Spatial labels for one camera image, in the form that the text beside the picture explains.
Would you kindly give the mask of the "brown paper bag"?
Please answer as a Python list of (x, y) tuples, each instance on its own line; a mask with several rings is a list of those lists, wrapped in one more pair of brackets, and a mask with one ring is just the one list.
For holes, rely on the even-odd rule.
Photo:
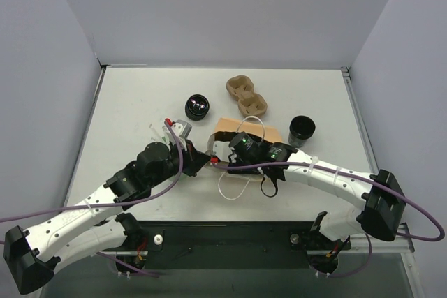
[[(230, 173), (228, 164), (237, 161), (248, 162), (249, 164), (259, 163), (267, 159), (277, 159), (279, 162), (286, 162), (291, 155), (292, 149), (288, 148), (276, 136), (276, 131), (272, 128), (266, 128), (264, 123), (259, 125), (245, 126), (244, 123), (249, 120), (260, 121), (258, 117), (248, 116), (242, 121), (236, 121), (228, 118), (221, 118), (213, 134), (208, 140), (208, 149), (211, 155), (212, 169), (220, 173), (217, 182), (217, 188), (221, 196), (227, 200), (236, 200), (236, 197), (225, 196), (221, 189), (221, 181), (224, 177), (234, 177), (242, 179), (245, 184), (258, 181), (263, 184), (267, 180), (259, 174), (235, 174)], [(228, 141), (232, 154), (229, 156), (229, 162), (220, 161), (216, 156), (211, 154), (211, 144), (213, 141)], [(269, 179), (274, 187), (274, 193), (265, 194), (266, 197), (273, 198), (278, 193), (277, 181)]]

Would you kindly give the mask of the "brown pulp cup carriers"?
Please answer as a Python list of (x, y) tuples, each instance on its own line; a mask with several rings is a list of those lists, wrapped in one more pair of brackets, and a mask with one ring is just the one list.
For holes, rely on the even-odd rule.
[(262, 117), (267, 112), (268, 104), (256, 93), (254, 83), (246, 75), (230, 78), (226, 90), (237, 101), (238, 110), (244, 117)]

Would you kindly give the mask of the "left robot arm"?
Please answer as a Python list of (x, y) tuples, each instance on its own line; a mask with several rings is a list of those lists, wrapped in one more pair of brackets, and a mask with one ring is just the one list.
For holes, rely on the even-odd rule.
[(191, 141), (152, 142), (76, 205), (58, 209), (38, 225), (8, 230), (3, 258), (19, 293), (39, 290), (58, 271), (96, 252), (137, 248), (142, 232), (128, 209), (153, 200), (152, 189), (159, 184), (169, 181), (173, 188), (182, 174), (196, 175), (209, 160)]

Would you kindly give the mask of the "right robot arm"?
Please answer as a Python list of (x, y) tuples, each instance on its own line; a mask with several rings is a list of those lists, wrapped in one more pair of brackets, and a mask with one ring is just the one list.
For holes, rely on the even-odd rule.
[(313, 245), (324, 248), (333, 241), (366, 233), (393, 241), (405, 203), (395, 175), (387, 170), (359, 173), (319, 160), (282, 142), (255, 140), (245, 132), (230, 142), (231, 171), (255, 172), (277, 181), (296, 182), (319, 189), (351, 204), (347, 210), (321, 212), (309, 231)]

